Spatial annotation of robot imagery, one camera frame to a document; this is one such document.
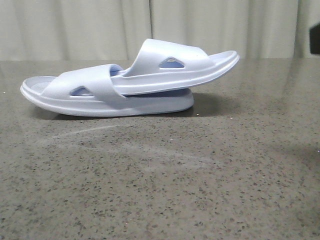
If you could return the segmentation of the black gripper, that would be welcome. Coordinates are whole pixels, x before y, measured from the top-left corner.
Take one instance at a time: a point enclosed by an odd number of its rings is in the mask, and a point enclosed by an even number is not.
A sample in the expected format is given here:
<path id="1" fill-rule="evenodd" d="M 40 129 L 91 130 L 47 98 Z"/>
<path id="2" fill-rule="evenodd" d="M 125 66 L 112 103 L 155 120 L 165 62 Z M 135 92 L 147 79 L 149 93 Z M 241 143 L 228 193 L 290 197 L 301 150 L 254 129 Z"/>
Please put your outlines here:
<path id="1" fill-rule="evenodd" d="M 320 24 L 317 23 L 309 29 L 310 53 L 320 53 Z"/>

